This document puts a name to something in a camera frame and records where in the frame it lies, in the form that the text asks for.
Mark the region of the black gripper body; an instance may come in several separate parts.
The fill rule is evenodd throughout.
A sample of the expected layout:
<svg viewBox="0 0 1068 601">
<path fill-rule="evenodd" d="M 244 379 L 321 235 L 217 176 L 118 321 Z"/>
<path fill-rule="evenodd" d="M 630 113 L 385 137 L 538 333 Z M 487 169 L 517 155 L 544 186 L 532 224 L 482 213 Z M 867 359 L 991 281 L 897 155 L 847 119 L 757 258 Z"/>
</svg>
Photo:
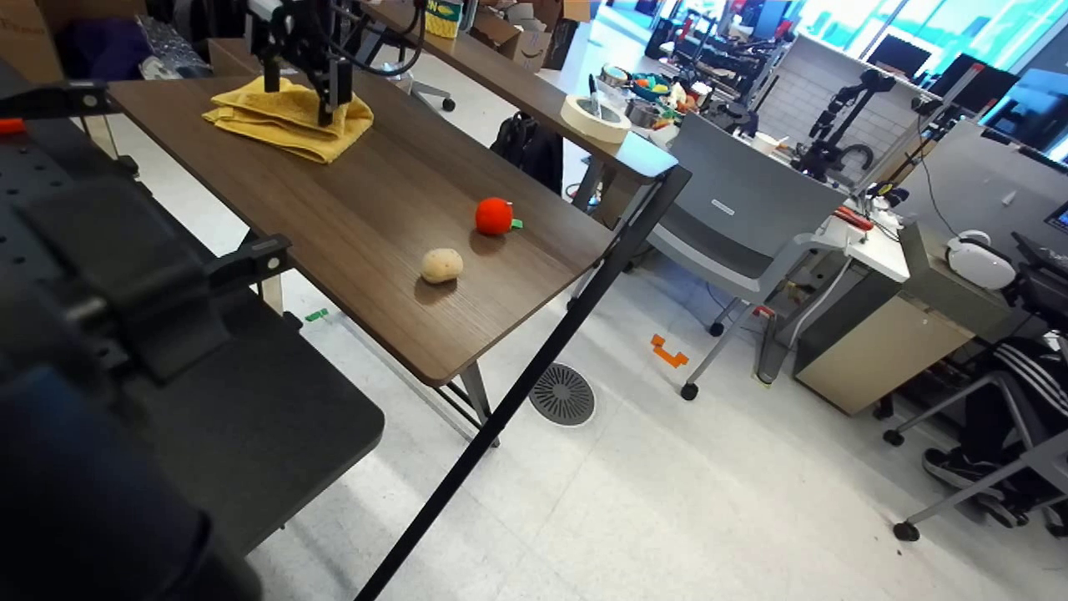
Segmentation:
<svg viewBox="0 0 1068 601">
<path fill-rule="evenodd" d="M 352 55 L 360 0 L 250 0 L 250 51 L 274 51 L 281 66 L 298 66 L 312 83 L 334 78 L 352 86 Z"/>
</svg>

